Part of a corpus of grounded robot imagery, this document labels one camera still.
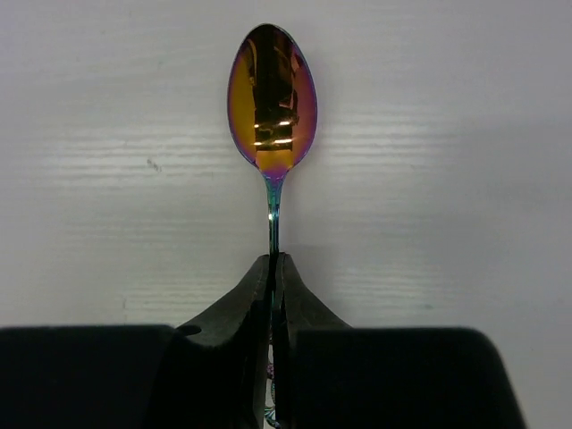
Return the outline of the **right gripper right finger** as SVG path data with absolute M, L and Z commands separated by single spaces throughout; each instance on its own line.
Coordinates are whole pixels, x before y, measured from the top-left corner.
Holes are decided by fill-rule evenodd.
M 353 328 L 274 268 L 274 399 L 283 428 L 522 428 L 501 355 L 466 327 Z

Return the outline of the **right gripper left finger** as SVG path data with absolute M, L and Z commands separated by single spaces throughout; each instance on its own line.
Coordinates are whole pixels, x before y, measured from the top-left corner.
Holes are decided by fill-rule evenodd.
M 262 427 L 270 266 L 178 327 L 4 328 L 2 427 Z

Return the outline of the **gold metal spoon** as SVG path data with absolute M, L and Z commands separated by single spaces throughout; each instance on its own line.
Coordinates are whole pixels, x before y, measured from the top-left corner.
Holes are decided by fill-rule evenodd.
M 318 122 L 312 73 L 294 38 L 285 29 L 262 23 L 242 40 L 227 87 L 227 119 L 235 147 L 261 174 L 268 221 L 269 299 L 267 358 L 264 374 L 270 400 L 263 406 L 265 423 L 287 428 L 279 403 L 281 303 L 276 286 L 280 250 L 282 189 L 288 173 L 311 148 Z

